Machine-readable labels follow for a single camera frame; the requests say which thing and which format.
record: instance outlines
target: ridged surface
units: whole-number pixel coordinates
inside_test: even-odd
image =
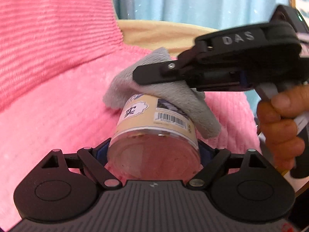
[[[111,0],[0,0],[0,11],[0,227],[8,230],[20,220],[15,187],[50,150],[75,153],[113,135],[120,111],[102,97],[149,51],[123,44]],[[206,100],[222,124],[209,145],[259,149],[243,93]]]
[[[103,194],[84,216],[62,224],[20,222],[10,232],[282,232],[286,222],[250,225],[220,214],[200,191],[178,181],[133,182]]]

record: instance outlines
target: finger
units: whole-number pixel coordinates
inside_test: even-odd
[[[281,170],[291,170],[295,165],[295,160],[294,159],[282,160],[274,157],[273,163]]]
[[[279,122],[281,117],[270,102],[260,101],[256,109],[257,118],[261,123]]]
[[[262,123],[260,127],[270,143],[282,143],[297,136],[297,125],[292,119],[282,119],[270,124]]]
[[[266,138],[266,146],[274,157],[280,160],[290,160],[302,155],[305,149],[305,142],[299,137],[295,137],[283,143],[272,143]]]
[[[274,109],[287,118],[295,118],[309,110],[309,85],[296,86],[271,99]]]

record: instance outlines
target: barcode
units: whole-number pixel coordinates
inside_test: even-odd
[[[170,114],[167,114],[167,113],[156,113],[155,120],[163,120],[163,121],[166,121],[166,122],[177,124],[184,129],[187,128],[186,122],[184,122],[180,118],[177,118],[177,117],[170,115]]]

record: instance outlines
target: ribbed pink fabric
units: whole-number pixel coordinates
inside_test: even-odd
[[[74,153],[113,135],[120,111],[102,96],[149,51],[123,44],[111,0],[0,0],[0,11],[0,227],[9,229],[20,219],[15,187],[51,149]],[[206,98],[223,126],[208,144],[259,149],[243,93]]]

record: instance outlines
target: gray microfiber towel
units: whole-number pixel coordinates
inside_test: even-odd
[[[219,135],[221,126],[205,102],[205,93],[188,87],[185,81],[147,86],[138,85],[132,78],[137,66],[170,61],[165,48],[159,48],[134,65],[120,72],[110,84],[103,101],[107,107],[122,109],[134,94],[149,94],[165,99],[182,109],[192,120],[203,138]]]

